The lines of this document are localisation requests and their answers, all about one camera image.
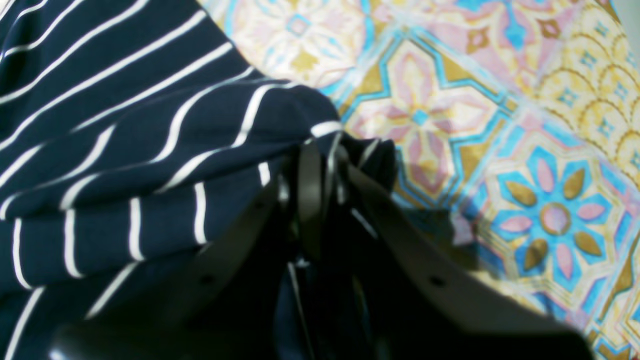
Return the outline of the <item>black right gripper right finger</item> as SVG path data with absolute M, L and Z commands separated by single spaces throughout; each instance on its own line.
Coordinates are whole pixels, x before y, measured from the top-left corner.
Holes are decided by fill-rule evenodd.
M 344 148 L 330 159 L 330 226 L 365 295 L 377 360 L 590 360 L 585 339 L 468 275 Z

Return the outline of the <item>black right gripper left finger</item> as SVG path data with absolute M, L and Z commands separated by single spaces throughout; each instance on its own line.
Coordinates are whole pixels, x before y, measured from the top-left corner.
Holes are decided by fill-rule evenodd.
M 276 360 L 273 323 L 284 270 L 322 257 L 323 161 L 314 142 L 225 235 L 118 306 L 62 326 L 52 360 Z

